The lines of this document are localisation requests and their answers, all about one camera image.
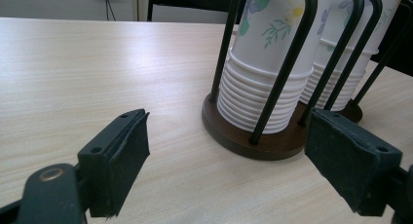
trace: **wooden base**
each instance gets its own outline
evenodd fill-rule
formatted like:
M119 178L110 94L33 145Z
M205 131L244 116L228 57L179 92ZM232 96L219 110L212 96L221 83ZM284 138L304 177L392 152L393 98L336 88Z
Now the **wooden base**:
M257 145L249 143L251 132L240 130L229 124L219 114L216 103L209 101L210 94L204 100L203 122L212 135L225 148L247 158L265 161L275 161L290 158L304 148L307 140L307 128L297 124L306 105L298 102L297 107L283 131L274 134L263 134ZM342 111L349 119L361 119L362 112L359 107Z

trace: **stack of paper cups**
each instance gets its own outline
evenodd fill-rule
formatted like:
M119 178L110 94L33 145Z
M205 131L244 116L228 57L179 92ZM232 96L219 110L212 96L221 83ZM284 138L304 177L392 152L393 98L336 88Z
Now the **stack of paper cups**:
M282 131L295 110L308 77L328 15L330 0L318 11L263 133ZM218 111L233 126L254 131L279 75L304 13L304 0L247 0L234 46L222 75Z
M400 1L401 0L382 0L383 12L380 20L376 25L367 44L365 45L360 57L358 58L349 79L347 80L340 94L337 96L337 99L333 107L331 108L332 111L343 110L346 107L347 102L352 98L359 81L365 74L365 67L367 66L367 63L369 62L371 56L379 53L378 47L383 40L384 35L386 34L386 31ZM344 27L349 20L352 9L352 0L332 0L331 7L329 9L328 21L326 22L325 30L322 34L322 38L320 40L314 60L315 72L312 76L309 77L309 83L304 89L302 96L300 97L300 101L304 103L309 102L310 96L314 92L315 84L319 82L320 74L322 74L322 72L324 71L328 60L330 59L331 54L337 45L341 33L343 32ZM357 25L356 31L350 39L345 52L343 52L343 55L337 63L335 71L331 76L327 86L325 87L316 107L322 108L328 100L332 90L335 87L338 77L341 75L350 55L352 54L360 38L362 31L367 25L372 12L372 4L368 0L365 0L364 11L361 16L360 22Z

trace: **screw hole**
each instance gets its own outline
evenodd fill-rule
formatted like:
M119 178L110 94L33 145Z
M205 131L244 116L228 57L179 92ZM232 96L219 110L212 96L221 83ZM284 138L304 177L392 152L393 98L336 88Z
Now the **screw hole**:
M102 150L101 148L96 147L96 148L93 148L93 149L92 149L92 153L98 153L98 152L100 152L101 150Z
M389 152L389 149L387 149L385 147L377 147L377 150L379 150L380 152L383 152L383 153Z

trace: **light wood tabletop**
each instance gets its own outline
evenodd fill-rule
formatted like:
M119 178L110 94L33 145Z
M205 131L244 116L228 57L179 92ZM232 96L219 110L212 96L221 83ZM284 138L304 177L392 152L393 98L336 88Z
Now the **light wood tabletop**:
M300 153L262 162L206 131L224 25L0 19L0 206L27 177L77 152L118 115L150 112L151 155L118 217L90 223L390 223L361 217ZM370 62L368 71L375 63ZM412 78L386 68L359 123L413 164Z

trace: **cup rim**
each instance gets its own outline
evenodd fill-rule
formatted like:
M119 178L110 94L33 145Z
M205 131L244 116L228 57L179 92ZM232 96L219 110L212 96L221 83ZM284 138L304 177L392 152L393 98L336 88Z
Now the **cup rim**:
M273 87L273 85L267 85L267 84L263 84L263 83L254 81L254 80L252 80L252 79L249 79L249 78L247 78L247 77L239 74L237 71L235 71L234 69L229 68L229 67L230 67L230 66L225 65L225 70L228 71L228 73L229 73L230 76L234 77L235 79L242 80L242 81L246 82L247 84L252 85L254 88L270 90L270 89Z
M245 93L246 95L253 95L253 98L260 98L260 99L267 99L268 95L271 92L271 89L269 89L267 92L259 91L255 89L254 87L247 86L246 84L240 82L237 78L234 78L231 76L231 74L225 72L225 74L222 76L222 82L225 82L227 86L231 86L234 89L239 90L242 93ZM290 97L294 98L295 96L299 95L299 93L302 92L302 90L306 87L307 83L304 83L298 87L298 89L283 89L283 94L284 97Z
M246 123L246 122L244 122L244 121L240 121L240 120L238 120L238 119L236 119L236 118L235 118L234 120L231 120L231 119L228 117L228 115L230 115L231 117L234 117L234 116L231 115L231 114L229 114L229 113L228 113L225 109L223 109L223 107L220 106L220 105L221 105L220 103L217 104L218 111L219 111L219 113L221 114L221 116L222 116L228 123L234 125L235 127L239 128L239 129L241 129L241 130L253 132L256 124L255 124L255 125L252 125L252 124ZM289 122L289 119L288 119L288 121L281 122L281 123L276 124L276 125L274 125L274 126L268 126L268 123L267 123L267 126L266 126L266 127L264 128L264 130L263 130L263 133L264 133L264 134L269 134L269 133L276 133L276 132L282 131L283 129L286 128L286 126L288 125L288 122Z
M237 112L237 116L239 116L240 118L246 120L246 121L255 121L254 118L256 119L256 121L258 121L260 114L255 114L255 113L247 113L244 110L242 110L240 107L238 107L237 105L234 105L234 103L231 103L231 101L227 100L227 99L221 99L221 104L225 105L225 108L228 109L235 109ZM278 124L279 121L284 121L286 117L288 117L289 115L291 115L291 110L288 111L283 111L277 115L271 115L270 119L267 122L267 125L271 124Z
M316 87L317 87L317 85L313 84L312 82L313 82L313 81L308 82L308 83L307 83L307 86L310 87L310 88L312 88L313 90L315 90ZM324 89L325 89L326 87L329 87L329 88L331 88L331 89L334 89L335 86L336 86L336 84L334 84L334 85L327 84L327 85L324 87ZM353 86L346 86L346 85L345 85L345 86L343 86L343 88L342 88L341 90L351 90L351 89L353 89L353 88L354 88Z
M243 104L242 104L241 101L238 100L238 99L241 99L242 101L247 102L248 105L256 106L256 105L258 104L258 103L254 102L254 101L252 101L252 100L250 100L250 99L248 99L248 98L245 98L245 97L243 97L243 96L241 96L241 95L239 95L238 93L235 93L235 92L233 92L233 91L231 91L230 93L227 93L228 87L226 87L226 84L222 83L221 85L224 85L224 86L225 86L225 89L222 89L222 88L220 89L222 92L225 93L224 95L228 95L228 96L232 97L235 101L239 102L241 105L243 105ZM297 95L295 98L283 99L283 100L288 100L288 103L284 103L284 102L279 103L279 100L278 100L278 101L277 101L277 104L278 104L279 106L283 106L283 105L288 106L287 104L298 100L299 97L300 97L300 95Z
M322 36L321 36L321 39L320 39L320 41L319 41L321 44L326 44L327 46L333 46L333 47L336 47L337 46L337 43L335 43L335 42L332 42L332 41L330 41L330 40L328 40L328 39L325 39L325 38L323 38ZM346 46L346 49L345 49L345 51L354 51L355 50L355 47L351 47L351 46ZM377 54L379 54L379 49L376 49L376 50L366 50L365 48L362 50L362 54L365 54L365 55L369 55L369 56L372 56L372 55L377 55Z
M269 72L269 71L261 70L259 68L256 68L256 67L250 66L248 64L245 64L244 62L240 61L236 56L234 56L234 54L232 52L232 48L229 50L229 58L233 62L235 62L240 68L242 68L246 71L256 73L258 75L270 77L270 78L277 78L277 76L279 75L279 72ZM301 80L301 79L304 79L304 78L308 77L312 73L313 73L313 67L312 67L310 72L301 73L301 74L289 74L288 79L290 79L290 80Z
M312 95L313 95L312 93L303 92L303 93L301 94L301 96L300 96L300 99L305 98L307 101L309 101ZM326 102L328 101L328 99L330 98L330 95L331 95L331 93L322 93L321 96L319 97L318 102L321 101L321 102L326 103ZM335 102L337 102L337 101L339 101L339 102L340 102L340 101L344 101L344 99L347 99L347 100L346 100L346 103L350 100L350 99L348 98L348 93L345 94L345 95L339 95L339 96L337 96L337 99L335 100Z
M315 73L322 75L322 73L323 73L324 70L325 70L325 66L324 66L324 65L321 65L321 64L318 64L318 63L316 63L316 62L313 62L313 66L314 66L313 75L316 75ZM343 71L333 70L333 73L331 74L331 76L334 75L334 77L337 77L337 79L338 79L338 78L341 76L342 73L343 73ZM361 77L361 78L362 78L362 77L365 75L365 73L366 73L365 70L364 70L364 72L362 72L362 73L354 73L354 72L352 71L352 73L350 73L349 77L352 77L352 78Z

